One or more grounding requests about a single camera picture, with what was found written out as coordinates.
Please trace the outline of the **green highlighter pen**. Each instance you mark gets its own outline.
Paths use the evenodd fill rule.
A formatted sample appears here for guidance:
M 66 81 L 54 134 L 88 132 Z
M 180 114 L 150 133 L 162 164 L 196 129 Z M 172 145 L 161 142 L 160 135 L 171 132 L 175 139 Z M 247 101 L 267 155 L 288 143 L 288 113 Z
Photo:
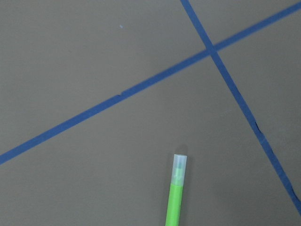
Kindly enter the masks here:
M 186 155 L 174 154 L 171 183 L 166 210 L 166 226 L 179 225 L 186 163 Z

